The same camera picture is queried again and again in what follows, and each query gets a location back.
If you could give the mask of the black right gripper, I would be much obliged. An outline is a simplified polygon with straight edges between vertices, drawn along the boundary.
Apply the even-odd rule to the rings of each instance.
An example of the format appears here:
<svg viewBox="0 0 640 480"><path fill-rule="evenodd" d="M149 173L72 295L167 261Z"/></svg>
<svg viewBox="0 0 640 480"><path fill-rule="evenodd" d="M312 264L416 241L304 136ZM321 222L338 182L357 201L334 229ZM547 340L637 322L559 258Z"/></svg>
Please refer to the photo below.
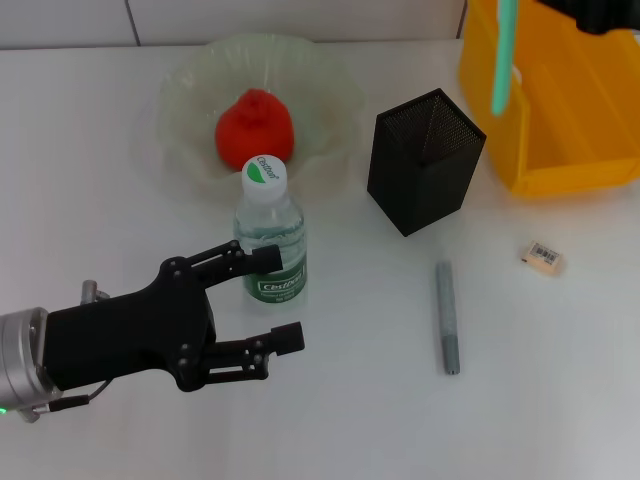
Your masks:
<svg viewBox="0 0 640 480"><path fill-rule="evenodd" d="M604 35L612 30L639 30L639 0L541 0L573 18L578 30Z"/></svg>

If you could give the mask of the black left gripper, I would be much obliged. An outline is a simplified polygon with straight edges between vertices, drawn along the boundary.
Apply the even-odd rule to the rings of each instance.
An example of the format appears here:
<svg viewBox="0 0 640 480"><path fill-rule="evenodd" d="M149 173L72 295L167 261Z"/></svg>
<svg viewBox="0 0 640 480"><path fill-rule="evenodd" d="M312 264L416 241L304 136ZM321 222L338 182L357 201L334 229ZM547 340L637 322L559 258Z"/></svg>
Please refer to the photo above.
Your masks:
<svg viewBox="0 0 640 480"><path fill-rule="evenodd" d="M188 259L168 259L153 282L137 292L50 313L45 371L61 390L146 370L168 372L184 392L205 383L265 380L271 354L305 348L301 323L205 348L215 340L205 288L282 269L277 245L246 253L237 240Z"/></svg>

